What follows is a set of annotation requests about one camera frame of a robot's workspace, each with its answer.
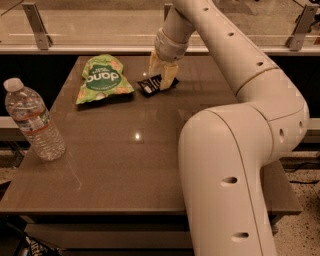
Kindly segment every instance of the cable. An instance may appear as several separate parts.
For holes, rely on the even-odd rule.
[[[312,185],[312,184],[317,184],[320,180],[312,180],[312,181],[299,181],[299,180],[290,180],[290,183],[295,183],[295,184],[307,184],[307,185]]]
[[[314,162],[303,162],[301,164],[298,165],[298,167],[292,169],[292,170],[285,170],[285,172],[288,172],[288,173],[291,173],[291,172],[296,172],[298,171],[299,169],[301,169],[304,165],[316,165],[316,166],[319,166],[319,169],[320,169],[320,163],[314,163]]]
[[[292,1],[295,2],[297,5],[299,5],[300,7],[304,8],[304,6],[300,4],[297,0],[292,0]]]

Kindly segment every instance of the bottle cap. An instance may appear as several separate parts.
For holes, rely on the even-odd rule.
[[[19,78],[10,78],[3,83],[4,88],[8,92],[16,92],[23,88],[23,83]]]

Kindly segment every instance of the table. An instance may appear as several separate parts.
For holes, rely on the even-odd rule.
[[[60,248],[192,249],[178,172],[179,134],[194,113],[236,98],[209,56],[180,60],[176,88],[152,97],[136,83],[145,78],[149,56],[118,56],[133,95],[76,105],[89,58],[79,57],[50,110],[66,154],[43,162],[31,147],[0,214],[22,216],[30,235]],[[280,170],[264,171],[265,195],[273,196],[266,198],[269,213],[301,212],[294,196],[286,199],[293,192],[281,165],[268,168]]]

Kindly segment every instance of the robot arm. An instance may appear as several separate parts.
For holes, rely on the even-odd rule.
[[[206,109],[183,128],[179,169],[196,255],[277,255],[260,169],[305,135],[308,106],[284,72],[212,0],[173,0],[155,41],[182,58],[196,30],[239,104]]]

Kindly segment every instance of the green chip bag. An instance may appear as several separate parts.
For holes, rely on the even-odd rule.
[[[80,87],[76,104],[132,93],[134,89],[122,71],[122,63],[108,54],[88,60],[82,72],[85,83]]]

